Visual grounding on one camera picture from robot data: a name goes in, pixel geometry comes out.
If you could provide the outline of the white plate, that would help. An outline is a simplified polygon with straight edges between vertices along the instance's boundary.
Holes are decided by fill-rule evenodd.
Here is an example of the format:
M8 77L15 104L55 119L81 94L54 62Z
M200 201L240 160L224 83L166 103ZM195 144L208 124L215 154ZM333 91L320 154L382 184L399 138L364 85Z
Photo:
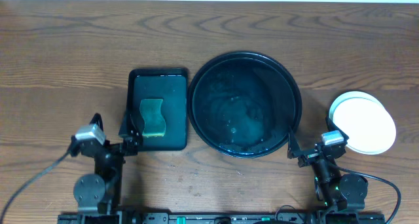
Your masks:
M384 153L396 139L397 131L391 115L370 100L352 98L342 102L332 121L348 135L347 147L357 153Z

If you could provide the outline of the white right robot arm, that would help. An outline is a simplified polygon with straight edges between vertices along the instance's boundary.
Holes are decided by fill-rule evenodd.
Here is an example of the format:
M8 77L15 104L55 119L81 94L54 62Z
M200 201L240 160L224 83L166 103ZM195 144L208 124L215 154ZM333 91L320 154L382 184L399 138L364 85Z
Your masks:
M292 129L288 133L287 157L297 159L300 168L310 166L315 177L316 196L324 208L311 211L305 223L359 223L358 211L365 208L368 181L361 175L342 175L335 160L345 154L349 137L326 118L328 132L312 149L301 150Z

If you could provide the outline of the green yellow sponge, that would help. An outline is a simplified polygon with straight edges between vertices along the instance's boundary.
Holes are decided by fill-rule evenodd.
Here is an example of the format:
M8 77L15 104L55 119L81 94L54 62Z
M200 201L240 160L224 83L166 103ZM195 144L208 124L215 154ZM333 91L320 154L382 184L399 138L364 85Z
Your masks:
M163 137L166 133L166 120L162 115L163 99L143 99L139 106L144 121L142 136L146 138Z

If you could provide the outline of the black rectangular tray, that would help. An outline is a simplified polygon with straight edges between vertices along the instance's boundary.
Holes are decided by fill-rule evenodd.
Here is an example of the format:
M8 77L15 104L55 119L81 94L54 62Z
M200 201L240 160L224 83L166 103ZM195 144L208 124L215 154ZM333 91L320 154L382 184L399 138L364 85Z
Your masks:
M128 77L126 111L139 135L144 121L139 106L143 99L163 99L162 115L166 120L163 137L143 137L139 151L180 151L187 144L187 70L184 68L134 69Z

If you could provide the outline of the mint green plate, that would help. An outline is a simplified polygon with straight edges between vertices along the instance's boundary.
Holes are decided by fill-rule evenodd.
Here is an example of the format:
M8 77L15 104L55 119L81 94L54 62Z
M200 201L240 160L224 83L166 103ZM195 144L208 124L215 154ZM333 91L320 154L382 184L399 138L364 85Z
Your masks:
M378 104L380 107L384 108L384 106L381 104L381 102L376 99L374 96L366 93L366 92L362 92L362 91L348 91L345 92L341 95L339 95L331 104L330 108L329 108L329 118L333 119L333 115L334 112L336 110L336 108L338 107L339 104L341 104L342 102L346 101L346 100L350 100L352 98L361 98L364 100L370 100L376 104Z

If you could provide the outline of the black round tray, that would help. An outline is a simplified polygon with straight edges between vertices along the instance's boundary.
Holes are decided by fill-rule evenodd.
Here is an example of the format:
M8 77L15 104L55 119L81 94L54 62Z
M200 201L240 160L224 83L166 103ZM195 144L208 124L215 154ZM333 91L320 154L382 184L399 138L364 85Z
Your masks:
M238 158L277 151L302 116L293 76L258 52L228 52L208 61L193 77L187 103L197 135L214 150Z

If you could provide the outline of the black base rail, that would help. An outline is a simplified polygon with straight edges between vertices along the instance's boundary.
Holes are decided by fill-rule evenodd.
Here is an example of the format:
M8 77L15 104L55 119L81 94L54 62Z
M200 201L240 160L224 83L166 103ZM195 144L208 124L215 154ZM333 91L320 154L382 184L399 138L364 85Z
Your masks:
M119 211L114 215L61 214L58 224L252 224L252 223L367 223L386 220L382 214L319 214L280 212L278 214L168 214Z

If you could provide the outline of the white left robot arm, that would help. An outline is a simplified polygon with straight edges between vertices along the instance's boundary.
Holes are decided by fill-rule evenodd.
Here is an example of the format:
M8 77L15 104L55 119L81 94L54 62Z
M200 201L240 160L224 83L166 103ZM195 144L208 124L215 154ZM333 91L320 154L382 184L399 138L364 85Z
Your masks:
M94 172L80 177L73 188L78 211L70 223L141 223L141 216L120 207L125 158L138 154L141 140L134 136L121 143L106 139L103 121L95 113L88 125L71 137L69 153L94 159Z

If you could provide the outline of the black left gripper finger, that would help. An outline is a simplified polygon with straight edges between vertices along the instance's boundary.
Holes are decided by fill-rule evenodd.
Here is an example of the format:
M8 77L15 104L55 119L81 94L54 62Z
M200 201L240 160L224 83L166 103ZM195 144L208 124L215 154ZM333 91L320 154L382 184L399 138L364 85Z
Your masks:
M139 135L139 130L134 124L129 111L124 113L118 135L126 143L142 144L143 142L143 138Z
M95 113L89 122L89 131L96 132L99 130L103 132L103 121L101 115L99 113Z

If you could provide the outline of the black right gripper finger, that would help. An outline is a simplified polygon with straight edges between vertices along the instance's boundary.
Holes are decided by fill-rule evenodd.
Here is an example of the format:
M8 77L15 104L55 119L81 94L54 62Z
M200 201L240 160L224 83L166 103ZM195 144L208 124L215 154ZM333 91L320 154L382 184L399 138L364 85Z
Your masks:
M295 159L300 156L301 149L295 137L294 131L291 127L288 128L288 148L287 148L287 158Z
M344 138L344 141L349 139L348 135L345 134L329 117L325 118L325 122L329 132L339 131L341 136Z

